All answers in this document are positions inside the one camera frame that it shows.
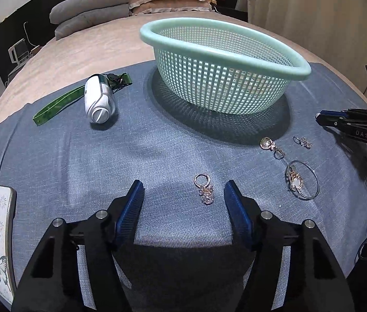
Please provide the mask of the large silver hoop bangle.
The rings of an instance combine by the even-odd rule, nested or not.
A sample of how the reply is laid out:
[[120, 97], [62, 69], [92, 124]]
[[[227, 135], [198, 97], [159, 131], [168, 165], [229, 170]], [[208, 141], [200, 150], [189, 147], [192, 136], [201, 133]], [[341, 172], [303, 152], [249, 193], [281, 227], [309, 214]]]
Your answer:
[[293, 160], [284, 172], [289, 191], [302, 201], [315, 200], [320, 193], [320, 182], [314, 169], [304, 161]]

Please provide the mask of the small crystal earring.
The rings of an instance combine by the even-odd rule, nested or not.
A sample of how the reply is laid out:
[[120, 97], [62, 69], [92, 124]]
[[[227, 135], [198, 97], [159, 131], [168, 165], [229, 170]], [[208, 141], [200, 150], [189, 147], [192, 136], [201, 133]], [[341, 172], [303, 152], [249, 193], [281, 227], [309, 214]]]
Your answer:
[[312, 147], [312, 143], [308, 139], [306, 139], [305, 137], [299, 138], [297, 136], [293, 136], [292, 139], [296, 144], [298, 144], [298, 145], [300, 145], [300, 146], [302, 146], [306, 149], [311, 149], [311, 147]]

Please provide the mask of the blue denim cloth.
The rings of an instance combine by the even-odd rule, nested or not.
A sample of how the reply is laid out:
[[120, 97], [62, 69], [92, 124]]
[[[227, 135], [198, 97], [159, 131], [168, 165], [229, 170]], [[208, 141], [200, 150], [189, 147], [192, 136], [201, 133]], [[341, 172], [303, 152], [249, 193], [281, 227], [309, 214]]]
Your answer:
[[[365, 103], [325, 66], [311, 69], [253, 115], [197, 108], [147, 62], [127, 68], [133, 83], [116, 95], [118, 113], [105, 125], [91, 125], [76, 102], [36, 126], [33, 115], [49, 97], [8, 117], [0, 124], [0, 185], [17, 193], [16, 278], [54, 218], [88, 218], [135, 180], [145, 188], [136, 236], [115, 256], [134, 311], [234, 311], [253, 254], [233, 238], [224, 203], [229, 180], [282, 220], [314, 220], [350, 272], [367, 236], [367, 146], [320, 127], [315, 115]], [[311, 149], [293, 136], [308, 139]], [[263, 137], [285, 157], [262, 150]], [[293, 160], [316, 172], [315, 200], [289, 191], [284, 172]]]

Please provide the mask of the beige curtain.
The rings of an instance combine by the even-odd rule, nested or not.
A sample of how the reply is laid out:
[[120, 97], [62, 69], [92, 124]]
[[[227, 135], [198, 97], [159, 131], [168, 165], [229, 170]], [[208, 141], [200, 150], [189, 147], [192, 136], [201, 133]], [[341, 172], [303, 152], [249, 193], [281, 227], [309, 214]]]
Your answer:
[[238, 0], [253, 25], [295, 42], [367, 98], [367, 0]]

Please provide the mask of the white handheld device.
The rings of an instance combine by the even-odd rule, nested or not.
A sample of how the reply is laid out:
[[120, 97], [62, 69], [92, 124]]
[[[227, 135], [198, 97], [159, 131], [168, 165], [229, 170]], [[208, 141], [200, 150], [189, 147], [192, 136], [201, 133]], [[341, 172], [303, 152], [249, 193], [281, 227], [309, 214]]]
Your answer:
[[115, 113], [114, 93], [106, 75], [95, 74], [85, 83], [85, 113], [92, 124], [104, 124]]

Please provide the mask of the white phone butterfly case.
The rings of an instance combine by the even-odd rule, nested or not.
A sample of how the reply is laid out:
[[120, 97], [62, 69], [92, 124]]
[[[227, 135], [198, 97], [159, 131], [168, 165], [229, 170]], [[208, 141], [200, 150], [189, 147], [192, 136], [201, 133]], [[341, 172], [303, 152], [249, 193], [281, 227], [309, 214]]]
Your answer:
[[12, 262], [12, 234], [16, 198], [16, 190], [0, 186], [0, 297], [7, 303], [13, 303], [16, 291]]

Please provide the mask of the mint green plastic basket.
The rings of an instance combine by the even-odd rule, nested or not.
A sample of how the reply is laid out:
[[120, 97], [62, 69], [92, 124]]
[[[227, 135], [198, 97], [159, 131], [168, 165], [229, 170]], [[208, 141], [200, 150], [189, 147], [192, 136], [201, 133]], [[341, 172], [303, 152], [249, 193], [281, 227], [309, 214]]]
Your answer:
[[140, 38], [153, 48], [160, 76], [176, 96], [219, 113], [266, 110], [290, 82], [311, 74], [307, 60], [285, 43], [224, 21], [151, 21]]

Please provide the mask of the beige bed cover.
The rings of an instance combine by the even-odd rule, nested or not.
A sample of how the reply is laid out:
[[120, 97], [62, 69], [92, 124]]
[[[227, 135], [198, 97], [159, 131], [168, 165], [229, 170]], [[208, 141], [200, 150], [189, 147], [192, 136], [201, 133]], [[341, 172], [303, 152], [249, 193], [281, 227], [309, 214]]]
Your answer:
[[256, 25], [213, 12], [171, 12], [120, 18], [49, 41], [11, 81], [0, 96], [0, 123], [27, 103], [104, 73], [151, 61], [152, 47], [140, 39], [140, 28], [164, 18], [208, 18], [234, 23], [257, 31]]

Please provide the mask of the grey nightstand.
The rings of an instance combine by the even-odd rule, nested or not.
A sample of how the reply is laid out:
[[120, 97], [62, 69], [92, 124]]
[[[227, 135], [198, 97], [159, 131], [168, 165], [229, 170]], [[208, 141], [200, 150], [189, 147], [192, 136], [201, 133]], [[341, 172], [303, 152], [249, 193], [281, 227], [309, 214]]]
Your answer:
[[27, 64], [26, 62], [23, 62], [22, 64], [16, 66], [9, 74], [7, 77], [7, 80], [4, 84], [5, 87], [8, 86], [8, 84], [12, 81], [12, 79], [24, 68], [24, 66]]

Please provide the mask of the grey folded blanket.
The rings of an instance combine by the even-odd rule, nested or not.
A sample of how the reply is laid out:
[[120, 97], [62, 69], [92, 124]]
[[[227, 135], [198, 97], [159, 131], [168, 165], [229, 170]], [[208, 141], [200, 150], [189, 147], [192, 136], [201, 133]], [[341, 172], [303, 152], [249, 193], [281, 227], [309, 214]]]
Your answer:
[[129, 16], [130, 0], [65, 0], [49, 14], [56, 41], [78, 31]]

